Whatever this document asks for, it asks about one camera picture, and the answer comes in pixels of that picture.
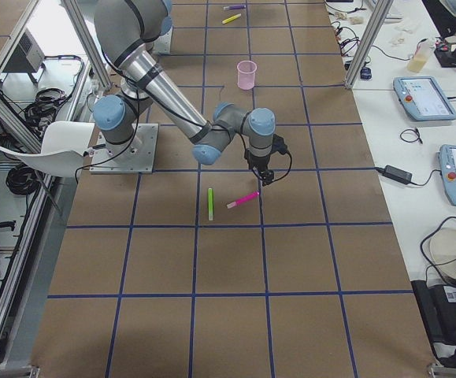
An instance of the black plug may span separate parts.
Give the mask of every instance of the black plug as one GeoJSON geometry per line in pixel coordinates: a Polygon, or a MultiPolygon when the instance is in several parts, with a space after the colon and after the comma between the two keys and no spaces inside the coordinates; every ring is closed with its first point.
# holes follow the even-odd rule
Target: black plug
{"type": "Polygon", "coordinates": [[[375,170],[382,176],[397,181],[398,183],[404,183],[405,185],[411,183],[411,173],[397,169],[392,165],[385,165],[385,168],[375,167],[375,170]]]}

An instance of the white chair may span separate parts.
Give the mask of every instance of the white chair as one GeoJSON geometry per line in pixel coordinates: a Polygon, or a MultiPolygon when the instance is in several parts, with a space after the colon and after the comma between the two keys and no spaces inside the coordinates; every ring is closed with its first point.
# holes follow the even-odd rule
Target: white chair
{"type": "Polygon", "coordinates": [[[95,124],[59,120],[50,124],[40,154],[22,154],[0,147],[0,151],[20,159],[35,171],[56,177],[74,177],[83,166],[83,153],[93,133],[95,124]]]}

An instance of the pink marker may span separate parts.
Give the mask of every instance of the pink marker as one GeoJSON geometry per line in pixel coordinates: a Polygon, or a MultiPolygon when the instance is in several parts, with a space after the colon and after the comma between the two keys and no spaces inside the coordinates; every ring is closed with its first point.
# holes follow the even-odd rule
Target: pink marker
{"type": "Polygon", "coordinates": [[[259,192],[255,191],[254,193],[250,193],[249,195],[246,195],[245,197],[239,198],[234,202],[228,203],[226,207],[228,209],[231,209],[232,207],[238,206],[243,204],[244,202],[250,201],[251,199],[254,199],[259,196],[259,192]]]}

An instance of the green marker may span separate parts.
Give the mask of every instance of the green marker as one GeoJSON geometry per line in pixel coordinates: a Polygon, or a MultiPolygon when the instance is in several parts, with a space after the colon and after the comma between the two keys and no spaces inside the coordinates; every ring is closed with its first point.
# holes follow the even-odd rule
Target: green marker
{"type": "Polygon", "coordinates": [[[209,187],[209,221],[213,221],[213,190],[209,187]]]}

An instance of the marker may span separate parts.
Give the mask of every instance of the marker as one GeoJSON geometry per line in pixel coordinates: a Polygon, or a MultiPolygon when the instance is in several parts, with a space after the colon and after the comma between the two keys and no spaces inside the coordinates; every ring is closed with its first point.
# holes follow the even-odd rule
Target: marker
{"type": "Polygon", "coordinates": [[[228,209],[231,209],[232,207],[238,206],[243,204],[244,202],[250,201],[251,199],[254,199],[259,196],[259,192],[255,191],[254,193],[250,193],[249,195],[246,195],[245,197],[239,198],[234,202],[228,203],[226,207],[228,209]]]}
{"type": "Polygon", "coordinates": [[[209,187],[208,196],[209,196],[209,221],[213,221],[213,190],[211,187],[209,187]]]}
{"type": "Polygon", "coordinates": [[[234,20],[236,20],[237,18],[240,18],[241,16],[242,16],[242,14],[241,14],[241,13],[238,13],[238,14],[236,14],[235,16],[228,17],[226,20],[222,20],[222,24],[223,24],[223,25],[224,25],[224,24],[228,24],[228,23],[230,23],[231,21],[234,21],[234,20]]]}
{"type": "Polygon", "coordinates": [[[245,5],[237,5],[237,6],[225,6],[223,7],[224,10],[234,10],[234,9],[245,9],[245,5]]]}

